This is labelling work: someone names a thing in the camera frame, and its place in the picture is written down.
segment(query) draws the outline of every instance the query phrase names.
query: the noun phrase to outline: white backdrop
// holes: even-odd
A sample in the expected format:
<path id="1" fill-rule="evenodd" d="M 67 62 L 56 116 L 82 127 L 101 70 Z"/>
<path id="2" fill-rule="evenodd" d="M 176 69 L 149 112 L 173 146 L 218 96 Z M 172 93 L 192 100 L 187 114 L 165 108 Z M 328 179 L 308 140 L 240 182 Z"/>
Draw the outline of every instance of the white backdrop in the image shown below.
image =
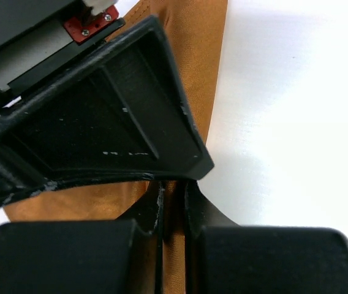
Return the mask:
<path id="1" fill-rule="evenodd" d="M 348 2 L 229 2 L 207 145 L 202 191 L 237 223 L 348 236 Z"/>

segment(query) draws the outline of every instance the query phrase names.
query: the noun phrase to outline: brown fabric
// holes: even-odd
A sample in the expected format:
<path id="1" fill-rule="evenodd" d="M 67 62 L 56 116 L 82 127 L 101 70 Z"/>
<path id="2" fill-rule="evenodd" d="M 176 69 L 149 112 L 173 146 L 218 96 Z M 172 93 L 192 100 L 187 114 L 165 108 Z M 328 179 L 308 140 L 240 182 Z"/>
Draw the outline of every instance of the brown fabric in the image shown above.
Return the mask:
<path id="1" fill-rule="evenodd" d="M 155 14 L 164 25 L 197 127 L 208 134 L 218 77 L 227 0 L 141 0 L 113 36 Z M 104 184 L 42 193 L 5 207 L 11 221 L 115 219 L 146 191 L 147 182 Z M 181 187 L 165 199 L 165 293 L 184 293 Z"/>

